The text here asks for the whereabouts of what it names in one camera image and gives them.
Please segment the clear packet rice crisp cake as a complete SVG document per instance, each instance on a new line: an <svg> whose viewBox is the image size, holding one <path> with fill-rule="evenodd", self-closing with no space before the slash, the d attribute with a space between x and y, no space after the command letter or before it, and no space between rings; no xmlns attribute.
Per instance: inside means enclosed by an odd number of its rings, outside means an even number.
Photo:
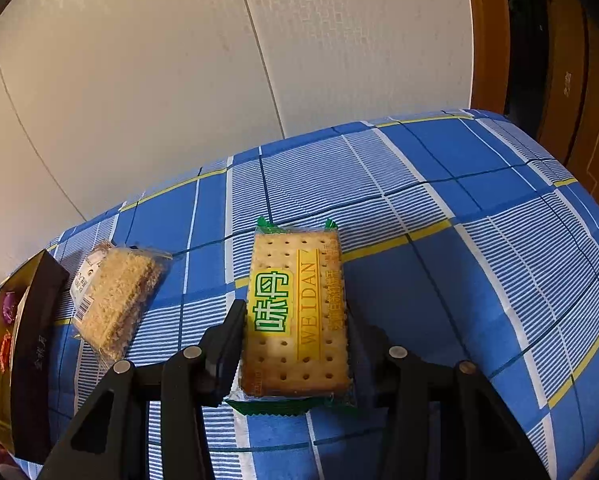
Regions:
<svg viewBox="0 0 599 480"><path fill-rule="evenodd" d="M70 288L72 324L101 362L111 366L124 358L172 260L167 252L115 246L108 240L86 255Z"/></svg>

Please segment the green Weidan cracker packet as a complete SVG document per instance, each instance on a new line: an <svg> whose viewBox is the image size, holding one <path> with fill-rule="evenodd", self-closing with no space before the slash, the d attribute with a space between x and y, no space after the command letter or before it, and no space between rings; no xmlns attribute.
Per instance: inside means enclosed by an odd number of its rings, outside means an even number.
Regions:
<svg viewBox="0 0 599 480"><path fill-rule="evenodd" d="M355 402L339 231L259 218L237 387L242 415L295 416Z"/></svg>

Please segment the gold metal tray box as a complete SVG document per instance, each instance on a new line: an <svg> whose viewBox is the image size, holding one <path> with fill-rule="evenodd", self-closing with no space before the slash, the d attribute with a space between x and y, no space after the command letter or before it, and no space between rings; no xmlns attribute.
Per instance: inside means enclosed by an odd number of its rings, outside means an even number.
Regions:
<svg viewBox="0 0 599 480"><path fill-rule="evenodd" d="M53 324L68 271L45 249L0 284L0 440L15 457L41 464L52 443L49 360ZM14 324L1 315L4 294L18 294Z"/></svg>

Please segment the purple candy packet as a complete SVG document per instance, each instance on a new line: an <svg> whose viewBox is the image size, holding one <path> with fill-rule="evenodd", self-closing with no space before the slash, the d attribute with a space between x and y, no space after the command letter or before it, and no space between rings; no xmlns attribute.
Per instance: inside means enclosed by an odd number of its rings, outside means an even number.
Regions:
<svg viewBox="0 0 599 480"><path fill-rule="evenodd" d="M4 324L11 326L14 324L16 318L16 312L18 312L18 294L13 290L9 290L4 294L4 301L2 302L1 315L4 320Z"/></svg>

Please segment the blue plaid tablecloth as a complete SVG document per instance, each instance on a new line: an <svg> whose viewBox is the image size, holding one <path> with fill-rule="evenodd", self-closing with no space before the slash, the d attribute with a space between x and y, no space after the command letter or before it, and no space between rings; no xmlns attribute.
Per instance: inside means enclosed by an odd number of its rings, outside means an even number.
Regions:
<svg viewBox="0 0 599 480"><path fill-rule="evenodd" d="M150 188L49 247L75 271L100 240L174 261L129 350L195 344L246 294L256 222L339 227L347 295L395 344L484 370L542 465L599 442L599 206L534 139L477 110L322 129Z"/></svg>

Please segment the brown wooden door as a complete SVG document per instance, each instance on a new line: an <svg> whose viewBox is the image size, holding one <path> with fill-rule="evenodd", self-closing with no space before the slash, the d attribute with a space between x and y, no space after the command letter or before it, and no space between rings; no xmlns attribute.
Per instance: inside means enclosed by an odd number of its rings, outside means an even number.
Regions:
<svg viewBox="0 0 599 480"><path fill-rule="evenodd" d="M500 113L599 205L599 26L581 0L469 0L471 105Z"/></svg>

